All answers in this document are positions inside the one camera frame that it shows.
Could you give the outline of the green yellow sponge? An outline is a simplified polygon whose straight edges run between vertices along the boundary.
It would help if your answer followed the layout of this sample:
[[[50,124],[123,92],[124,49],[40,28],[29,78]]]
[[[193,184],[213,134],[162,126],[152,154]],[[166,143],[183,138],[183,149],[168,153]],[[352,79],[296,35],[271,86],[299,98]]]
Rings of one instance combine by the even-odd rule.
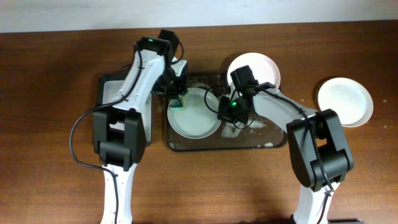
[[[172,99],[169,103],[169,109],[174,111],[182,110],[184,107],[185,99],[185,95],[181,96],[178,99]]]

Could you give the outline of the pale green plate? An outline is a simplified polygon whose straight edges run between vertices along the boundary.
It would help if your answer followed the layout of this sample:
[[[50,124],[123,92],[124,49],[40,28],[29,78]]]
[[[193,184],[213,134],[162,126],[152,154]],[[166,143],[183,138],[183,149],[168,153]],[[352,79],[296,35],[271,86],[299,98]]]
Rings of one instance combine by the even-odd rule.
[[[201,139],[212,135],[221,125],[217,113],[219,100],[202,88],[189,88],[178,100],[170,100],[167,107],[167,119],[172,129],[189,139]]]

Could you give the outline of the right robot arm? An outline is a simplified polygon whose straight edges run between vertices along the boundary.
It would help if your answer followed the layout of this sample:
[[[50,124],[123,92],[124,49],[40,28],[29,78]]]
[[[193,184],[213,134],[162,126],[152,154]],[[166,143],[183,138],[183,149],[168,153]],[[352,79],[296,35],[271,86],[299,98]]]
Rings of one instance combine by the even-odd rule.
[[[354,167],[337,113],[306,108],[270,83],[236,85],[217,109],[218,119],[231,124],[247,124],[250,113],[271,120],[287,134],[290,162],[301,185],[290,222],[328,223],[333,195]]]

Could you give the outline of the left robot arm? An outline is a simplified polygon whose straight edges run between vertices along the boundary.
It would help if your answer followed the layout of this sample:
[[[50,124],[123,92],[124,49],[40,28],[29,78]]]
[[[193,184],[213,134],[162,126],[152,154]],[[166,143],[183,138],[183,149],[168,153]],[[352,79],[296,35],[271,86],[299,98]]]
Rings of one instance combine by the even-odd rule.
[[[125,76],[103,77],[93,113],[93,145],[104,172],[102,223],[132,223],[135,169],[152,134],[152,95],[177,100],[187,92],[187,61],[175,58],[183,45],[175,34],[143,37]]]

